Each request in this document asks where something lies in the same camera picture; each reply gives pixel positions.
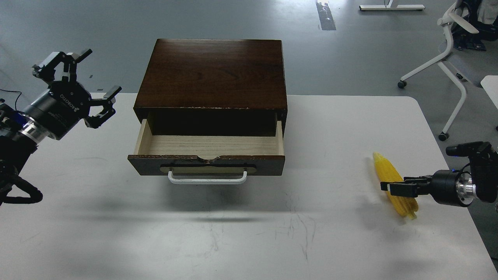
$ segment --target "white drawer handle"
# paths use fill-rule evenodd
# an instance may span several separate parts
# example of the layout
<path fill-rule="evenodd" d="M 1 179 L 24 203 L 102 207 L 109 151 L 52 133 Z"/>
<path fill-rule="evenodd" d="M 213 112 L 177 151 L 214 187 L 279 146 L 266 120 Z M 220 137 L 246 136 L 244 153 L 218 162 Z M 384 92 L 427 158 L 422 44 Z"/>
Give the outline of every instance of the white drawer handle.
<path fill-rule="evenodd" d="M 173 171 L 168 171 L 168 179 L 173 184 L 178 185 L 239 185 L 246 181 L 248 172 L 244 170 L 241 178 L 237 179 L 176 179 L 173 178 Z"/>

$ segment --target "yellow corn cob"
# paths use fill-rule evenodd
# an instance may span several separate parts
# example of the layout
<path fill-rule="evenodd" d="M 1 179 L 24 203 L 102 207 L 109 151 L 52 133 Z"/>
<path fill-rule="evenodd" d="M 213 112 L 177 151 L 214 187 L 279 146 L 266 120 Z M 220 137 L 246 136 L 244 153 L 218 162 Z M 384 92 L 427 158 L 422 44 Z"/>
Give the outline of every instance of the yellow corn cob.
<path fill-rule="evenodd" d="M 383 157 L 380 153 L 373 153 L 373 161 L 375 164 L 375 170 L 377 172 L 378 178 L 382 182 L 400 182 L 403 178 L 399 175 L 398 171 L 392 166 L 392 164 Z M 391 195 L 388 191 L 386 192 L 389 200 L 394 205 L 396 212 L 398 212 L 401 217 L 408 216 L 411 220 L 417 218 L 415 212 L 418 211 L 418 204 L 413 197 L 402 197 Z"/>

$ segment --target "desk leg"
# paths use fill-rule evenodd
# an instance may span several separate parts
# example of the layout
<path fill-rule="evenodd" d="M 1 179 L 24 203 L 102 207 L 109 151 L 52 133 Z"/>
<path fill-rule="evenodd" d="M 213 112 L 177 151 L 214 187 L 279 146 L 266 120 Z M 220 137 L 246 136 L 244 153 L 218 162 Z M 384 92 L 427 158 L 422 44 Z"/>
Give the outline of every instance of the desk leg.
<path fill-rule="evenodd" d="M 387 5 L 360 5 L 360 10 L 423 10 L 424 5 L 398 5 L 398 0 L 389 0 Z"/>

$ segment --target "wooden drawer box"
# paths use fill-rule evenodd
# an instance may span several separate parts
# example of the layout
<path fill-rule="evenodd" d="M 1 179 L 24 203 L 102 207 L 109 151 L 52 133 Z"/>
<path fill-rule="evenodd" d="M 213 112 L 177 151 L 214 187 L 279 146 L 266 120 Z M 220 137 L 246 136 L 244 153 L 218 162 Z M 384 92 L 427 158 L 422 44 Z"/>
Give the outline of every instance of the wooden drawer box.
<path fill-rule="evenodd" d="M 281 41 L 158 39 L 133 109 L 140 175 L 281 175 Z"/>

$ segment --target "cable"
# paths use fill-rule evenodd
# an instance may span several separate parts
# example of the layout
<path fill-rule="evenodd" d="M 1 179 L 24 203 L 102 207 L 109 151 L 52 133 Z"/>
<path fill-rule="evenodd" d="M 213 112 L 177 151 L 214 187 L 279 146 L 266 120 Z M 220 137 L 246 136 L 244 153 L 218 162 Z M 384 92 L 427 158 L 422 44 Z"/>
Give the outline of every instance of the cable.
<path fill-rule="evenodd" d="M 462 168 L 462 171 L 464 171 L 465 168 L 469 167 L 470 166 L 470 162 L 465 164 L 465 166 Z"/>
<path fill-rule="evenodd" d="M 43 194 L 41 193 L 41 191 L 39 191 L 35 186 L 17 175 L 0 174 L 0 180 L 6 180 L 8 183 L 15 185 L 16 187 L 18 187 L 18 189 L 29 195 L 29 197 L 14 197 L 2 195 L 3 203 L 31 204 L 38 203 L 43 199 Z"/>
<path fill-rule="evenodd" d="M 18 96 L 17 96 L 17 98 L 15 99 L 15 103 L 14 103 L 14 108 L 15 108 L 15 110 L 17 111 L 17 100 L 18 100 L 18 99 L 19 99 L 19 97 L 21 96 L 22 92 L 17 91 L 17 90 L 3 90 L 3 89 L 0 89 L 0 91 L 5 91 L 5 92 L 13 92 L 13 93 L 19 92 L 19 95 L 18 95 Z"/>
<path fill-rule="evenodd" d="M 3 200 L 7 197 L 7 194 L 10 190 L 8 191 L 3 191 L 3 192 L 0 192 L 0 206 L 2 205 L 3 203 Z"/>

